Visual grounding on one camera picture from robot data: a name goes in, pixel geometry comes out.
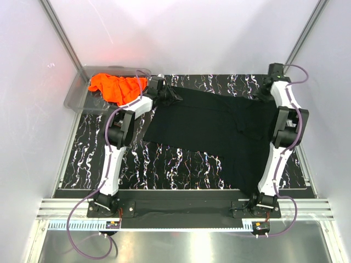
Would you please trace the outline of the black t shirt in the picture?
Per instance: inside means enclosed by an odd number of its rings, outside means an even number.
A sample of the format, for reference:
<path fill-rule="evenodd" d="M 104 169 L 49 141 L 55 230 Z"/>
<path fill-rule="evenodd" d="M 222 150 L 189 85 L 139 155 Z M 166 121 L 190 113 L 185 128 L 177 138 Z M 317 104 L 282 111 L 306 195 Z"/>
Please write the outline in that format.
<path fill-rule="evenodd" d="M 182 101 L 157 107 L 144 140 L 218 156 L 225 183 L 247 195 L 256 192 L 269 157 L 275 101 L 174 91 Z"/>

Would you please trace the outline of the clear plastic bin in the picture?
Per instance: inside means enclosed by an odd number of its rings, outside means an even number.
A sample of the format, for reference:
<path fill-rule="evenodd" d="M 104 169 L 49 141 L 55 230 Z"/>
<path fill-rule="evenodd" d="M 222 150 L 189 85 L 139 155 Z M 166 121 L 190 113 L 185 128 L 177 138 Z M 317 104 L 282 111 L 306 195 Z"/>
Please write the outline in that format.
<path fill-rule="evenodd" d="M 64 100 L 64 106 L 82 114 L 98 115 L 106 112 L 111 104 L 103 99 L 100 91 L 90 92 L 88 90 L 92 77 L 99 73 L 107 73 L 117 77 L 146 77 L 151 75 L 151 71 L 145 68 L 84 66 L 78 71 L 73 80 Z"/>

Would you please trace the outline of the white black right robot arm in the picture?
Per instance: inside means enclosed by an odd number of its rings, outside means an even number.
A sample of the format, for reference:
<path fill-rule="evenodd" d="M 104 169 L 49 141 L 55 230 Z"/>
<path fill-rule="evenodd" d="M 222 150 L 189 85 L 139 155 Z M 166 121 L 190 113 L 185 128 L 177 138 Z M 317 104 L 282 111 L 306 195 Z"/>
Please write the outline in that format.
<path fill-rule="evenodd" d="M 258 183 L 258 190 L 248 204 L 248 211 L 254 217 L 266 217 L 279 209 L 279 182 L 285 169 L 286 162 L 294 148 L 298 146 L 305 131 L 309 111 L 298 104 L 292 86 L 302 84 L 309 78 L 305 69 L 297 66 L 305 74 L 302 81 L 291 82 L 284 75 L 286 65 L 272 63 L 269 65 L 268 76 L 264 86 L 258 90 L 261 99 L 272 99 L 278 109 L 270 140 L 270 151 L 263 176 Z"/>

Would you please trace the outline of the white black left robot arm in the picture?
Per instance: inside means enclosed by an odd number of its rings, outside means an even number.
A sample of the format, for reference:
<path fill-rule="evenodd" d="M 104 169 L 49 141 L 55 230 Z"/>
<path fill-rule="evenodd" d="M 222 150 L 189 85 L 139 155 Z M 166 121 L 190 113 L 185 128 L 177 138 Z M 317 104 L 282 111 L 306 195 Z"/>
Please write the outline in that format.
<path fill-rule="evenodd" d="M 149 78 L 146 89 L 136 99 L 109 111 L 104 124 L 105 158 L 97 189 L 89 194 L 90 211 L 99 211 L 107 217 L 120 215 L 118 184 L 122 159 L 134 137 L 134 122 L 156 106 L 182 101 L 163 75 Z"/>

